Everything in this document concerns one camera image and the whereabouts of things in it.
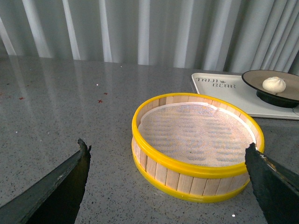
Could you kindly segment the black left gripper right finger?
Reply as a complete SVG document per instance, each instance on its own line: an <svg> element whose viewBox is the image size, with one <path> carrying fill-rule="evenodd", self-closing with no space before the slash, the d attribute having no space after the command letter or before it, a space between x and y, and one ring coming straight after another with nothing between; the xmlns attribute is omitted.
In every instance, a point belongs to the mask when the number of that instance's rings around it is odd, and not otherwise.
<svg viewBox="0 0 299 224"><path fill-rule="evenodd" d="M269 224L299 222L299 175L267 157L251 143L245 165L253 193Z"/></svg>

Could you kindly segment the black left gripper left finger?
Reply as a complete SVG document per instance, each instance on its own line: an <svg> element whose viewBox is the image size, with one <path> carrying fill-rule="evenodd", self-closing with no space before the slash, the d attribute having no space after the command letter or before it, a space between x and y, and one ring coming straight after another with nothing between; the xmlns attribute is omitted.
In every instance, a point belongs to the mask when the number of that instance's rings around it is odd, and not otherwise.
<svg viewBox="0 0 299 224"><path fill-rule="evenodd" d="M80 149L22 194L0 208L2 224L73 224L85 193L91 146Z"/></svg>

